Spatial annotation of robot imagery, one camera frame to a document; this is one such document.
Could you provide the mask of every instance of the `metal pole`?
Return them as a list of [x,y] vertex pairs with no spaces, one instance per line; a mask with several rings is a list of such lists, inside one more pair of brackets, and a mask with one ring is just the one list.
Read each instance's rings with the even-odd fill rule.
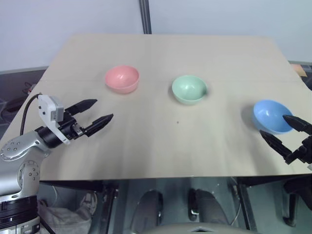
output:
[[148,0],[139,0],[144,34],[152,34],[150,7]]

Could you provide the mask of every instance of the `white wall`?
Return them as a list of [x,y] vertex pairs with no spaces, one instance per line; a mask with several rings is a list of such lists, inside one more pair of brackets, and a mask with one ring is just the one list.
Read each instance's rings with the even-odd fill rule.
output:
[[143,33],[138,0],[0,0],[0,71],[48,66],[75,33]]
[[312,62],[312,0],[149,0],[152,33],[260,35]]

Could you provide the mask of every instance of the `bowl rim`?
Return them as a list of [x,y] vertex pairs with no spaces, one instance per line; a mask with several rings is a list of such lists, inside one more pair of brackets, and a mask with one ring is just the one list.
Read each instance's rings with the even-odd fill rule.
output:
[[[189,99],[185,99],[185,98],[182,98],[182,97],[178,96],[178,95],[175,93],[175,91],[174,91],[174,83],[175,83],[178,79],[183,78],[183,77],[193,77],[193,78],[196,78],[196,79],[200,80],[200,81],[205,85],[205,94],[202,95],[200,98],[195,99],[195,100],[189,100]],[[179,76],[179,77],[175,78],[175,80],[172,82],[171,90],[172,90],[173,94],[174,94],[177,98],[179,98],[179,99],[181,99],[181,100],[183,100],[183,101],[188,101],[188,102],[200,101],[200,100],[202,100],[202,99],[204,98],[204,96],[205,96],[205,95],[207,94],[207,92],[208,92],[208,88],[207,88],[206,82],[205,82],[203,79],[201,79],[200,77],[194,76],[194,75],[182,75],[182,76]]]
[[[130,68],[135,69],[135,71],[137,72],[137,79],[136,79],[136,81],[135,81],[133,84],[131,84],[131,85],[129,85],[129,86],[126,86],[126,87],[122,87],[122,88],[120,88],[120,87],[114,87],[114,86],[112,86],[112,85],[109,85],[109,84],[107,83],[107,74],[108,74],[110,71],[112,71],[113,69],[119,68],[119,67],[130,67]],[[129,66],[129,65],[118,65],[118,66],[112,67],[112,68],[109,69],[109,70],[106,72],[106,74],[105,74],[105,84],[106,84],[108,87],[110,87],[110,88],[112,88],[112,89],[117,89],[117,90],[129,89],[129,88],[131,88],[131,87],[137,85],[139,79],[140,79],[140,72],[138,72],[137,68],[135,68],[135,67],[133,67],[133,66]]]
[[257,120],[263,127],[265,127],[266,129],[268,129],[269,131],[271,131],[271,132],[273,132],[273,133],[282,134],[282,133],[290,132],[290,131],[293,129],[291,126],[290,126],[290,129],[287,130],[287,131],[283,131],[283,132],[281,132],[281,131],[276,131],[276,130],[273,130],[273,129],[268,128],[265,124],[263,124],[262,121],[260,121],[260,120],[258,119],[257,115],[255,114],[255,107],[256,107],[256,105],[258,105],[260,102],[263,102],[263,101],[270,101],[270,102],[274,102],[275,104],[281,105],[281,106],[283,106],[286,110],[288,110],[288,111],[291,113],[291,114],[290,114],[291,116],[293,116],[293,113],[292,113],[285,105],[283,105],[282,103],[280,103],[280,102],[278,102],[278,101],[275,101],[275,100],[271,100],[271,99],[264,99],[264,100],[260,100],[260,101],[256,102],[255,105],[253,105],[253,116],[256,118],[256,120]]

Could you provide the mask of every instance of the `table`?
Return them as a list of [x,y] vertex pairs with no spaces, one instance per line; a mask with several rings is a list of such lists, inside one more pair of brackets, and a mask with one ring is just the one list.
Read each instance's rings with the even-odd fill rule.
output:
[[[105,73],[116,65],[140,72],[138,89],[110,91]],[[209,94],[195,106],[171,92],[180,75],[196,75]],[[311,173],[296,160],[287,165],[251,121],[261,99],[285,104],[312,122],[312,92],[265,37],[105,35],[73,36],[33,94],[57,96],[65,107],[87,98],[98,102],[76,115],[81,126],[114,114],[103,130],[61,145],[43,162],[42,180],[91,180],[184,176],[268,176]],[[19,134],[22,110],[0,141]],[[42,121],[32,104],[25,132]],[[291,150],[304,133],[278,136]]]

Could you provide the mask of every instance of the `black cable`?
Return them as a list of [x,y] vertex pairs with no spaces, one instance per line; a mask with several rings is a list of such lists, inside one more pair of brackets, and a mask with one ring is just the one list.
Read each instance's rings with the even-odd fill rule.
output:
[[48,231],[50,234],[55,234],[55,232],[50,228],[50,226],[44,221],[44,219],[38,214],[40,218],[40,223],[44,226],[44,228]]
[[34,96],[32,96],[29,101],[26,103],[26,106],[25,106],[25,109],[24,109],[24,112],[23,112],[23,118],[21,119],[21,125],[20,125],[20,132],[19,132],[19,135],[23,135],[24,134],[24,127],[25,127],[25,121],[26,121],[26,115],[27,115],[27,111],[28,111],[28,108],[29,108],[29,105],[30,103],[38,98],[40,94],[36,94]]

